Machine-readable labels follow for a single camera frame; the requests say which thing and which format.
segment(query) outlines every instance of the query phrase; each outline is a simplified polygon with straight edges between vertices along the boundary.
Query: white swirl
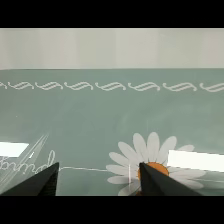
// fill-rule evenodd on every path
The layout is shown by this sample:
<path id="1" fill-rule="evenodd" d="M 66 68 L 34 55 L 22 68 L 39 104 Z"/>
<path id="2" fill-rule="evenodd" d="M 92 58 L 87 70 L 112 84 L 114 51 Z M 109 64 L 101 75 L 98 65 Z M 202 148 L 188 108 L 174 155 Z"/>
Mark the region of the white swirl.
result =
<path id="1" fill-rule="evenodd" d="M 212 93 L 224 90 L 224 83 L 219 83 L 219 84 L 216 84 L 216 85 L 213 85 L 213 86 L 209 86 L 209 87 L 204 87 L 204 83 L 200 83 L 199 86 L 202 89 L 207 90 L 208 92 L 212 92 Z"/>
<path id="2" fill-rule="evenodd" d="M 4 86 L 5 89 L 7 89 L 7 86 L 4 83 L 2 83 L 2 82 L 0 82 L 0 86 Z"/>
<path id="3" fill-rule="evenodd" d="M 177 84 L 174 86 L 170 86 L 170 87 L 166 86 L 166 83 L 163 83 L 163 87 L 166 89 L 169 89 L 171 91 L 175 91 L 175 92 L 179 92 L 179 91 L 189 89 L 189 88 L 193 88 L 194 91 L 197 91 L 197 88 L 192 83 L 189 83 L 189 82 L 183 82 L 183 83 L 180 83 L 180 84 Z"/>
<path id="4" fill-rule="evenodd" d="M 12 86 L 12 85 L 10 84 L 10 82 L 8 82 L 8 85 L 9 85 L 10 87 L 12 87 L 12 88 L 14 88 L 14 89 L 18 89 L 18 90 L 25 89 L 25 88 L 27 88 L 27 87 L 29 87 L 29 86 L 30 86 L 32 89 L 34 89 L 34 86 L 31 85 L 29 82 L 20 82 L 20 83 L 14 85 L 14 86 Z"/>
<path id="5" fill-rule="evenodd" d="M 111 90 L 114 90 L 114 89 L 117 89 L 119 87 L 121 87 L 123 90 L 126 90 L 126 87 L 123 86 L 121 83 L 119 82 L 112 82 L 112 83 L 109 83 L 105 86 L 99 86 L 98 85 L 98 82 L 95 83 L 96 87 L 102 89 L 102 90 L 105 90 L 105 91 L 111 91 Z"/>
<path id="6" fill-rule="evenodd" d="M 88 82 L 79 82 L 75 85 L 72 85 L 72 86 L 68 86 L 68 83 L 65 82 L 64 85 L 70 89 L 73 89 L 73 90 L 80 90 L 80 89 L 83 89 L 85 87 L 90 87 L 91 90 L 93 90 L 93 86 L 90 85 Z"/>
<path id="7" fill-rule="evenodd" d="M 146 82 L 146 83 L 143 83 L 143 84 L 138 85 L 138 86 L 131 86 L 131 83 L 128 83 L 128 86 L 129 86 L 130 88 L 132 88 L 132 89 L 137 90 L 137 91 L 145 91 L 145 90 L 147 90 L 147 89 L 151 89 L 151 88 L 154 88 L 154 87 L 157 89 L 157 91 L 160 90 L 160 87 L 157 86 L 157 85 L 156 85 L 155 83 L 153 83 L 153 82 Z"/>
<path id="8" fill-rule="evenodd" d="M 35 82 L 36 87 L 41 88 L 43 90 L 49 90 L 49 89 L 53 89 L 55 87 L 60 87 L 60 89 L 63 89 L 63 86 L 57 82 L 49 82 L 43 86 L 38 86 L 37 82 Z"/>

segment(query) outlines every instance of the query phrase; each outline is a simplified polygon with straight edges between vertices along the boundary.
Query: green board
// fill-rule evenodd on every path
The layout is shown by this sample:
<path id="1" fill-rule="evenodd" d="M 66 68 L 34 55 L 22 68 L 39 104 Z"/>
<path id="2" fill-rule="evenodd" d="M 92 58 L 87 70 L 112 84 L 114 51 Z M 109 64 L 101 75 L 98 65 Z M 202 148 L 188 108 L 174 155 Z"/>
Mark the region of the green board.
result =
<path id="1" fill-rule="evenodd" d="M 204 195 L 223 195 L 214 159 L 207 170 L 200 159 L 192 169 L 168 159 L 169 150 L 224 154 L 223 73 L 0 71 L 0 142 L 29 144 L 17 157 L 0 157 L 0 192 L 59 162 L 57 195 L 132 195 L 144 161 Z"/>

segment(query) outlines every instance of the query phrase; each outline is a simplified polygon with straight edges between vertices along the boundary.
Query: daisy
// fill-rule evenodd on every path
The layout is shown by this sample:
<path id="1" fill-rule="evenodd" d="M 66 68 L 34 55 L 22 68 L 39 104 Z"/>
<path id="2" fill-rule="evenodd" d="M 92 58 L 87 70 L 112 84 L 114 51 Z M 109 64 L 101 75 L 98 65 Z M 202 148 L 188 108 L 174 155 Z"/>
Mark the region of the daisy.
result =
<path id="1" fill-rule="evenodd" d="M 191 189 L 203 188 L 203 185 L 194 179 L 205 175 L 205 171 L 167 167 L 169 150 L 175 150 L 177 143 L 175 136 L 166 139 L 160 147 L 157 133 L 152 132 L 147 143 L 140 134 L 136 133 L 133 136 L 133 143 L 135 150 L 128 144 L 119 142 L 118 147 L 123 155 L 115 152 L 109 153 L 110 158 L 119 165 L 107 165 L 106 169 L 119 176 L 110 177 L 107 181 L 112 184 L 128 184 L 120 190 L 119 196 L 130 195 L 140 190 L 139 163 L 141 162 Z M 194 150 L 194 146 L 185 145 L 177 150 L 191 152 Z"/>

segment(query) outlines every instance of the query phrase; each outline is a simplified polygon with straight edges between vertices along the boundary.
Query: orange flower center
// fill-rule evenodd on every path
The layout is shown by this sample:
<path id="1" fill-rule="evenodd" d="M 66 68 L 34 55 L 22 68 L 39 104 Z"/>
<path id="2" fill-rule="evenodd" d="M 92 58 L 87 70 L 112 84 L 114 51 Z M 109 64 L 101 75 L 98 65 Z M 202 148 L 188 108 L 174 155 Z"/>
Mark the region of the orange flower center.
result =
<path id="1" fill-rule="evenodd" d="M 165 174 L 166 176 L 169 176 L 169 172 L 168 172 L 167 168 L 165 166 L 163 166 L 162 164 L 155 163 L 155 162 L 149 162 L 146 164 L 148 166 L 151 166 L 152 168 L 160 171 L 161 173 Z M 140 180 L 140 169 L 138 169 L 138 179 Z"/>

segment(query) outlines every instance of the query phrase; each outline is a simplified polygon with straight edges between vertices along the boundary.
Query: white wall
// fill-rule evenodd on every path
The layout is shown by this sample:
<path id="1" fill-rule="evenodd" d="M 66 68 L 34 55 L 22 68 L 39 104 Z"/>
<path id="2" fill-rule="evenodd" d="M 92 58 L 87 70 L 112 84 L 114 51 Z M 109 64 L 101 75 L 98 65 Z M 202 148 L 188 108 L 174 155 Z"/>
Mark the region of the white wall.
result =
<path id="1" fill-rule="evenodd" d="M 0 69 L 205 67 L 224 67 L 224 29 L 0 29 Z"/>

